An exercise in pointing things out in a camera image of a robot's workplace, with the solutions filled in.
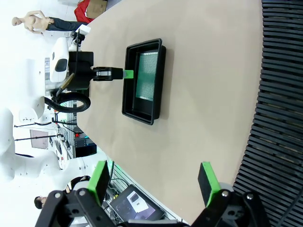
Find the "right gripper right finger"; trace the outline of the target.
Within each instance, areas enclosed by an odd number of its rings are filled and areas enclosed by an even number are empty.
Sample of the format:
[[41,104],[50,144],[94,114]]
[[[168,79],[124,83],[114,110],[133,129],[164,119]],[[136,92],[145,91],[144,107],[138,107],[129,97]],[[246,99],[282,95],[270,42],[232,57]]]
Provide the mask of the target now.
[[210,162],[202,162],[198,183],[205,208],[193,227],[269,227],[270,222],[257,192],[240,195],[220,186]]

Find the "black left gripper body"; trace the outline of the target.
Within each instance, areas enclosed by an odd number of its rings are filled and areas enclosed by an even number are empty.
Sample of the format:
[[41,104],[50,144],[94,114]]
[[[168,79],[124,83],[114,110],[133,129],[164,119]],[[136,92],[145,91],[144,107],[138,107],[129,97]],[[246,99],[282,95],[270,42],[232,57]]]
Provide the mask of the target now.
[[94,76],[91,67],[94,65],[93,52],[69,52],[69,73],[75,73],[68,85],[68,90],[86,90]]

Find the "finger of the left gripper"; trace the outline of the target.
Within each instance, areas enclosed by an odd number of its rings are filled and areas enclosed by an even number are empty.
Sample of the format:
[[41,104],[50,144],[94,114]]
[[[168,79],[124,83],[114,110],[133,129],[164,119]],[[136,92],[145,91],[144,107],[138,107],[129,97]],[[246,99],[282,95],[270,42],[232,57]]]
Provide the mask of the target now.
[[133,70],[124,70],[122,68],[96,67],[93,68],[93,71],[96,74],[93,77],[94,81],[113,81],[113,80],[134,78]]

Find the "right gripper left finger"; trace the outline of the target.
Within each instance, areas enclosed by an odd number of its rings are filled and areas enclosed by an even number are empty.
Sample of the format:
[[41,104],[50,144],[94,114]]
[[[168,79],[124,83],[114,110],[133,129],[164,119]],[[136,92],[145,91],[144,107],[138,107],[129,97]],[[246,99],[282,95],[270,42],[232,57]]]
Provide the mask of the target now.
[[111,219],[101,208],[109,179],[107,161],[99,161],[86,188],[50,192],[36,226],[70,227],[75,218],[84,217],[91,227],[110,227]]

